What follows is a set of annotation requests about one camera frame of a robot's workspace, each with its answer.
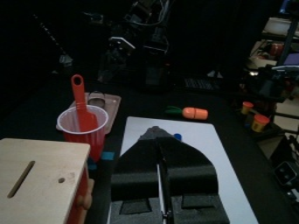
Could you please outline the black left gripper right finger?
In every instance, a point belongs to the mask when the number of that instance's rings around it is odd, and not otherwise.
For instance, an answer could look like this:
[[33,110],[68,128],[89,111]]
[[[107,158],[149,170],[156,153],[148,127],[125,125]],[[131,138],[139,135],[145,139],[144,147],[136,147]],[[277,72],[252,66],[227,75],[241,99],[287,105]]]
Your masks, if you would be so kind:
[[163,129],[155,132],[155,152],[165,223],[229,224],[212,162]]

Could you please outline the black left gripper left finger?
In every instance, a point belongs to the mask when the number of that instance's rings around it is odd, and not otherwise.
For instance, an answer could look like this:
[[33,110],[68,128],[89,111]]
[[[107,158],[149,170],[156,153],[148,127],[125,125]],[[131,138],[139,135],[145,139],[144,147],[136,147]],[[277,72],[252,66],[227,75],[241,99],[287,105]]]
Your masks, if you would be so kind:
[[109,224],[164,224],[153,126],[120,156],[111,177]]

